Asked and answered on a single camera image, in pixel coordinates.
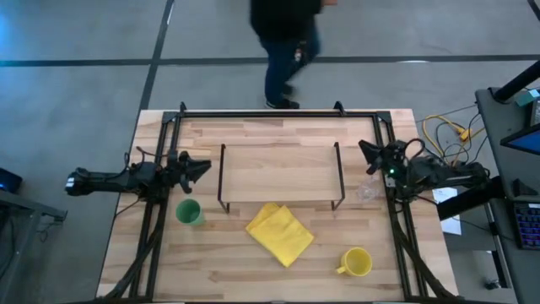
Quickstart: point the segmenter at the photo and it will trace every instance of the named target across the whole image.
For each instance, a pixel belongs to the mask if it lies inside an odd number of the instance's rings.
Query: screen
[[[511,140],[508,144],[511,144],[517,148],[529,149],[540,153],[540,130]]]

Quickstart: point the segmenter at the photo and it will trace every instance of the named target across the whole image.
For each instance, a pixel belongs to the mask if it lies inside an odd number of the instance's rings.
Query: yellow napkin
[[[265,204],[247,232],[288,267],[313,241],[313,235],[290,213],[286,206]]]

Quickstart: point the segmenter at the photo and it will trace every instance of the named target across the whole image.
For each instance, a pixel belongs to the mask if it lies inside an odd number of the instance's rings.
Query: person
[[[273,109],[299,109],[288,81],[321,50],[315,15],[337,0],[251,0],[251,27],[268,54],[264,94]]]

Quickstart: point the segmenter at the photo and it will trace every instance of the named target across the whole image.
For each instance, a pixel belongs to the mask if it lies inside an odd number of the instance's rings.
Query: wooden table
[[[162,113],[141,113],[131,151],[132,161],[141,159],[135,146],[155,151]],[[418,137],[411,110],[391,110],[391,116],[396,138],[409,140]],[[368,166],[358,147],[360,139],[375,142],[370,119],[182,120],[178,150],[188,151],[193,159],[210,159],[212,168],[193,186],[191,195],[185,195],[179,186],[170,195],[154,299],[401,300],[402,289],[384,187],[380,174],[368,176],[365,173]],[[319,197],[331,199],[338,195],[335,191],[338,187],[337,164],[332,156],[334,142],[339,142],[341,147],[346,199],[339,209],[332,212],[329,201],[313,200]],[[224,200],[233,202],[230,214],[226,214],[217,201],[221,144],[227,145],[225,164],[235,170],[244,170],[246,174],[234,178],[232,170],[225,171]],[[278,169],[274,178],[269,178],[272,169],[268,168]],[[261,170],[266,170],[265,174],[270,176],[258,180],[255,173]],[[269,182],[272,186],[264,187]],[[286,187],[280,191],[275,185]],[[202,205],[207,219],[205,225],[181,225],[175,218],[176,205],[188,197],[195,198]],[[118,209],[135,200],[131,194],[122,194]],[[263,203],[269,201],[287,204],[315,236],[311,245],[288,269],[245,231]],[[418,201],[411,205],[411,209],[421,256],[445,288],[456,294],[436,207]],[[98,296],[111,290],[133,261],[143,210],[144,204],[137,204],[115,220]],[[341,255],[351,247],[363,247],[370,252],[373,269],[367,276],[335,274]],[[413,290],[416,290],[411,265],[409,261],[408,272]],[[143,268],[141,292],[144,292],[147,271],[148,265]]]

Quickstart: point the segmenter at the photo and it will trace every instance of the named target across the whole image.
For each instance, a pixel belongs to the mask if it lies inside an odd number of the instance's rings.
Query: black shoe
[[[286,99],[294,99],[293,97],[296,95],[296,89],[294,88],[294,86],[290,85],[290,84],[285,84],[283,86],[283,97],[286,98]]]
[[[300,109],[300,104],[296,101],[291,101],[288,99],[281,100],[278,104],[272,103],[267,100],[267,107],[276,109],[276,110],[296,110]]]

